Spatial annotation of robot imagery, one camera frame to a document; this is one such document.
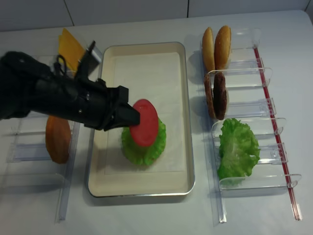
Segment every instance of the white tabletop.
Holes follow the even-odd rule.
[[[32,200],[29,200],[28,206],[16,205],[14,209],[21,211],[15,217],[10,213],[13,209],[1,207],[6,209],[5,213],[3,210],[0,212],[1,234],[310,234],[310,221],[313,220],[313,187],[310,181],[313,164],[310,151],[313,132],[313,28],[306,13],[285,11],[239,14],[80,26],[70,30],[81,35],[87,43],[95,40],[101,51],[112,45],[172,41],[183,43],[186,48],[189,97],[192,99],[199,95],[199,84],[195,81],[202,78],[199,77],[200,58],[191,56],[199,50],[199,42],[208,26],[219,28],[225,24],[233,28],[257,27],[262,31],[259,52],[265,66],[273,69],[269,93],[275,100],[276,116],[287,119],[281,138],[288,152],[289,170],[302,174],[295,194],[303,221],[294,220],[290,198],[285,193],[228,199],[227,223],[215,224],[216,214],[212,213],[201,124],[196,112],[191,109],[196,185],[181,202],[157,199],[152,204],[147,199],[121,201],[92,198],[84,186],[90,130],[81,126],[66,221],[54,224],[54,218],[40,221],[33,219],[32,215],[40,207],[48,206],[48,200],[36,206],[32,206]],[[61,32],[61,28],[2,32],[0,52],[22,50],[31,55],[53,55],[57,48],[54,39]],[[245,202],[252,206],[242,208]]]

